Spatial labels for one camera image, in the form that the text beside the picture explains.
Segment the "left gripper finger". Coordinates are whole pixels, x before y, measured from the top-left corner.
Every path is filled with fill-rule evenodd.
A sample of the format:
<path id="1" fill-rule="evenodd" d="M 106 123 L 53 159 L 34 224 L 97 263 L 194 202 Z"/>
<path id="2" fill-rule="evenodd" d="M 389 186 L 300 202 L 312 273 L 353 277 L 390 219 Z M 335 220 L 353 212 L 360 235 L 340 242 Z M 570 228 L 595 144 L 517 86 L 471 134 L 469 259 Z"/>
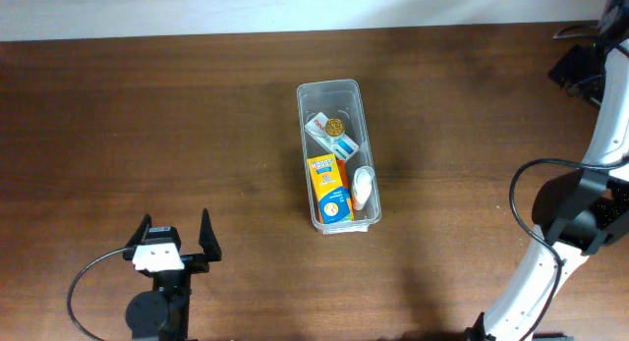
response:
<path id="1" fill-rule="evenodd" d="M 151 216 L 149 214 L 146 214 L 143 217 L 143 220 L 139 228 L 132 235 L 132 237 L 130 238 L 128 243 L 125 245 L 125 247 L 132 248 L 139 245 L 143 241 L 146 233 L 148 232 L 150 228 L 151 228 Z"/>
<path id="2" fill-rule="evenodd" d="M 209 212 L 206 208 L 201 213 L 199 245 L 207 261 L 222 260 L 222 251 L 213 231 Z"/>

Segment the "yellow medicine box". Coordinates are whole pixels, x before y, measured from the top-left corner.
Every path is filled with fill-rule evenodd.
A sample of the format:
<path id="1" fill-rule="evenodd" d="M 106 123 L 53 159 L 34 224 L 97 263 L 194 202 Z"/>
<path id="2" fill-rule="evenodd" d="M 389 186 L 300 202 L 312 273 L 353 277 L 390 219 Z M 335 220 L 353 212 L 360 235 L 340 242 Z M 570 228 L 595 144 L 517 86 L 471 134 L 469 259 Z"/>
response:
<path id="1" fill-rule="evenodd" d="M 342 185 L 334 154 L 310 158 L 308 169 L 313 184 L 318 221 L 333 224 L 354 220 L 350 192 Z"/>

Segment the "white green medicine box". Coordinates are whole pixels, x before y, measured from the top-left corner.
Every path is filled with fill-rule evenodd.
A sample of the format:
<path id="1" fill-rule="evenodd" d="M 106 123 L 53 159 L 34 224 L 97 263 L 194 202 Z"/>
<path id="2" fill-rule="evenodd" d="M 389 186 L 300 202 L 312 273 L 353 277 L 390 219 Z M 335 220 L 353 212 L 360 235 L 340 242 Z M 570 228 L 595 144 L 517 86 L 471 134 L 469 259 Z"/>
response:
<path id="1" fill-rule="evenodd" d="M 305 131 L 328 153 L 333 153 L 338 159 L 348 161 L 358 152 L 359 146 L 346 134 L 346 128 L 340 142 L 330 143 L 324 133 L 324 126 L 328 119 L 322 112 L 317 113 L 307 122 Z"/>

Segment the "white spray bottle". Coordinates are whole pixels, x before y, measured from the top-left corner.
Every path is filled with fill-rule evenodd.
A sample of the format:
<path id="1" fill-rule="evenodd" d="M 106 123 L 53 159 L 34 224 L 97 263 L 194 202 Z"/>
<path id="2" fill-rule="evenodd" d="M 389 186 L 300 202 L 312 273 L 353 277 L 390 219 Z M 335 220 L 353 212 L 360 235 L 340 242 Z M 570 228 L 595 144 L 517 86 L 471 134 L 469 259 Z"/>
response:
<path id="1" fill-rule="evenodd" d="M 353 176 L 351 185 L 351 198 L 355 210 L 362 210 L 367 204 L 374 181 L 374 171 L 369 166 L 358 168 Z"/>

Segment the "small gold lid jar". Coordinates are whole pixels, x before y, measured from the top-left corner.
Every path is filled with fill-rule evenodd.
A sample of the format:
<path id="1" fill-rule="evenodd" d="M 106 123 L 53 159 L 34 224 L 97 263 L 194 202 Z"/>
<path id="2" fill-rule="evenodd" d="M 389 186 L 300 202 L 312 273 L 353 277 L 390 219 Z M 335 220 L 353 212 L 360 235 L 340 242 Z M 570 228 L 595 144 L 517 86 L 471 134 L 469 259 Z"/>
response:
<path id="1" fill-rule="evenodd" d="M 329 118 L 324 126 L 324 133 L 330 143 L 338 143 L 343 139 L 345 127 L 338 118 Z"/>

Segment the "orange medicine box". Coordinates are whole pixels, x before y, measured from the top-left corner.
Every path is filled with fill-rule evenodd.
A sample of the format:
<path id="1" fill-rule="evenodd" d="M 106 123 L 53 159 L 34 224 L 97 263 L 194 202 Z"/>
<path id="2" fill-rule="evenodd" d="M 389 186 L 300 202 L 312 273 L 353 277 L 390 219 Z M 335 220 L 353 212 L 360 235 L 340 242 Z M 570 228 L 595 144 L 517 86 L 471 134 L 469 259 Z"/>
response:
<path id="1" fill-rule="evenodd" d="M 340 175 L 340 178 L 341 178 L 341 181 L 342 181 L 342 185 L 343 185 L 343 187 L 345 188 L 345 190 L 347 192 L 350 192 L 350 186 L 349 186 L 349 181 L 348 181 L 348 177 L 347 177 L 345 162 L 343 160 L 341 160 L 341 159 L 337 159 L 336 163 L 337 163 L 339 175 Z"/>

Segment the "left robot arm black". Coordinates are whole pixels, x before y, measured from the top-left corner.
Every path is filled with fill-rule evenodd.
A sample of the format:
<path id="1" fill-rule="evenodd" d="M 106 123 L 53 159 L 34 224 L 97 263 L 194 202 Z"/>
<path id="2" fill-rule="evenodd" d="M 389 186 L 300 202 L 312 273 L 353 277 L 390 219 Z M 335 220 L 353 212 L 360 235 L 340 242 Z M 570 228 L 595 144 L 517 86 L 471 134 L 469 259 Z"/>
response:
<path id="1" fill-rule="evenodd" d="M 182 255 L 176 228 L 154 227 L 148 214 L 143 218 L 123 252 L 123 259 L 152 281 L 151 289 L 137 294 L 125 311 L 134 340 L 188 339 L 192 276 L 208 273 L 212 262 L 222 260 L 206 209 L 201 213 L 199 245 L 199 253 Z"/>

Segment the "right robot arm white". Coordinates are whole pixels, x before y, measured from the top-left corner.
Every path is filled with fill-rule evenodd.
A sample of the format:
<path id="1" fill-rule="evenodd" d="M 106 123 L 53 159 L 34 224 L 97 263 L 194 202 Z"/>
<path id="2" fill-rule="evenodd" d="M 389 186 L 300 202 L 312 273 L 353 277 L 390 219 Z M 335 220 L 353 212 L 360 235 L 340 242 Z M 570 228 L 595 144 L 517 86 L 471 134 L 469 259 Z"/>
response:
<path id="1" fill-rule="evenodd" d="M 563 28 L 554 39 L 591 41 L 573 46 L 548 75 L 594 104 L 597 123 L 581 161 L 550 159 L 569 171 L 541 187 L 531 225 L 509 201 L 532 241 L 501 297 L 465 330 L 468 340 L 533 339 L 571 274 L 628 233 L 628 0 L 606 0 L 596 24 Z"/>

